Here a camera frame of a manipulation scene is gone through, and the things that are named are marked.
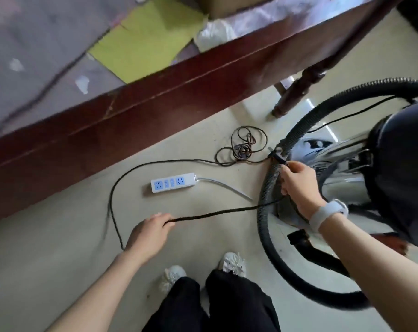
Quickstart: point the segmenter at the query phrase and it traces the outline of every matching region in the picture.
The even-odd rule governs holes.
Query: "white watch strap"
[[[314,232],[318,232],[323,221],[325,221],[332,214],[338,212],[344,214],[345,216],[349,215],[349,209],[346,204],[338,199],[334,199],[326,205],[320,207],[318,211],[313,214],[310,218],[309,225]]]

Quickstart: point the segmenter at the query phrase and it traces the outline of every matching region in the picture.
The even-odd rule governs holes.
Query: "vacuum cleaner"
[[[315,124],[337,109],[379,96],[391,96],[386,100],[404,99],[406,106],[378,121],[369,132],[343,142],[306,137]],[[346,203],[350,213],[388,224],[400,238],[418,246],[418,80],[377,80],[336,94],[306,114],[274,151],[283,160],[302,161],[313,167],[325,200],[339,199]],[[275,193],[281,194],[277,184],[279,172],[280,164],[273,161],[261,188],[259,204],[274,199]],[[280,211],[281,208],[292,208],[298,216],[298,224],[306,224],[289,196],[282,199],[278,206]],[[269,207],[257,210],[261,244],[278,273],[295,290],[331,308],[361,310],[370,307],[361,291],[323,290],[294,273],[272,243],[267,222],[269,212]],[[289,234],[288,239],[310,262],[350,277],[339,259],[311,245],[304,229]]]

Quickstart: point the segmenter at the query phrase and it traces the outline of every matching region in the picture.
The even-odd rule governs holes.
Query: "shoe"
[[[246,277],[246,262],[235,253],[226,253],[221,259],[218,269],[225,273],[234,273],[235,275]]]
[[[164,270],[164,273],[161,277],[160,281],[160,291],[168,294],[169,291],[172,289],[175,282],[179,280],[181,277],[185,277],[186,272],[184,269],[180,266],[172,266],[169,268],[166,268]]]

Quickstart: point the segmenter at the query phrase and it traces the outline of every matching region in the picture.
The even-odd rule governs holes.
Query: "cardboard box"
[[[197,0],[201,9],[210,19],[232,15],[238,10],[255,6],[269,0]]]

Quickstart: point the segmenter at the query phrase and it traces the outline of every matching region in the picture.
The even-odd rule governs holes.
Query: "power outlet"
[[[153,193],[186,188],[197,183],[194,173],[185,173],[183,175],[158,178],[151,180],[151,188]]]

